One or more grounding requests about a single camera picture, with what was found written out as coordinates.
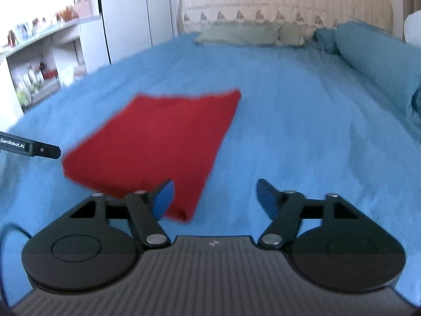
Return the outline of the cream quilted headboard cover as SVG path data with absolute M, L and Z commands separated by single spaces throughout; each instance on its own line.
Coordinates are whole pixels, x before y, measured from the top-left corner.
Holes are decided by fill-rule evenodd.
M 179 0 L 178 21 L 184 32 L 216 23 L 296 23 L 316 29 L 360 21 L 392 33 L 393 7 L 389 0 Z

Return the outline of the blue bed sheet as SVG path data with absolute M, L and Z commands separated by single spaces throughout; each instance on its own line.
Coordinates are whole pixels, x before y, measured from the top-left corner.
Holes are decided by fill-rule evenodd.
M 251 235 L 267 227 L 255 185 L 310 198 L 336 192 L 407 253 L 398 291 L 420 303 L 420 129 L 337 55 L 313 48 L 198 46 L 179 36 L 98 70 L 30 110 L 14 135 L 73 149 L 140 93 L 241 99 L 193 218 L 177 235 Z

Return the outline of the brown teddy bear on shelf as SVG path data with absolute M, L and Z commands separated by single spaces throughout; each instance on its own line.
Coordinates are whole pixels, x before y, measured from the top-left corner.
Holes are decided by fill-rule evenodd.
M 78 13 L 73 7 L 66 7 L 64 10 L 60 11 L 60 16 L 65 22 L 78 19 Z

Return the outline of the white shelf unit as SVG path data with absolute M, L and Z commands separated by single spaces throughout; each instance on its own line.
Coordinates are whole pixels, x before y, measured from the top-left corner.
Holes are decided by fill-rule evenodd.
M 66 73 L 84 65 L 88 74 L 110 64 L 102 16 L 56 24 L 1 54 L 1 130 L 12 127 L 23 116 L 15 92 L 27 66 L 43 63 L 57 71 L 54 83 L 60 84 Z

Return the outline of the red box on shelf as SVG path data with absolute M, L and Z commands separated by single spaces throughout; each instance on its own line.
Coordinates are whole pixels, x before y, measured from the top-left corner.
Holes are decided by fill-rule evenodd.
M 42 74 L 45 81 L 58 77 L 58 71 L 56 69 L 42 71 Z

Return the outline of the red clothing garment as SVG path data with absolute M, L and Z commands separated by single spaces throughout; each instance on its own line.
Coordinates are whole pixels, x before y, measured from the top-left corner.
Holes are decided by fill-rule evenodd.
M 238 89 L 204 96 L 138 95 L 63 158 L 65 177 L 122 198 L 172 180 L 164 214 L 187 222 L 235 115 Z

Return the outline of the pink ribbed container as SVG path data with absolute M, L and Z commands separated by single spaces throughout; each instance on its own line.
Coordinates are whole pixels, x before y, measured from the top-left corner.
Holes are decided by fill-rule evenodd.
M 91 0 L 76 0 L 74 10 L 79 18 L 92 16 Z

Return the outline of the sage green pillow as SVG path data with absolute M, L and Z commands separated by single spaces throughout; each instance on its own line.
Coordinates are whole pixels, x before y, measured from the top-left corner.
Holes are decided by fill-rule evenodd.
M 233 46 L 302 46 L 305 35 L 297 24 L 214 24 L 195 39 L 196 44 L 221 43 Z

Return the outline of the white wardrobe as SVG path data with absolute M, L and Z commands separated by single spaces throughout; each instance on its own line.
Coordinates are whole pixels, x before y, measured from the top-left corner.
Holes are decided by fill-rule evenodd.
M 110 63 L 174 37 L 171 0 L 98 0 Z

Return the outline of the folded teal blanket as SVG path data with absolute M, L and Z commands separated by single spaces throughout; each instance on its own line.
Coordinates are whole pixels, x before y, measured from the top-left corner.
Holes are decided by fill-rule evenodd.
M 318 48 L 339 54 L 378 86 L 404 116 L 420 124 L 420 48 L 363 22 L 317 29 Z

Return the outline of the white folded duvet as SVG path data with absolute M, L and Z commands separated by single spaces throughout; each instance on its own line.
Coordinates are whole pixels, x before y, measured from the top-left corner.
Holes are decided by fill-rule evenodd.
M 411 45 L 421 46 L 421 11 L 418 10 L 405 19 L 404 22 L 405 42 Z

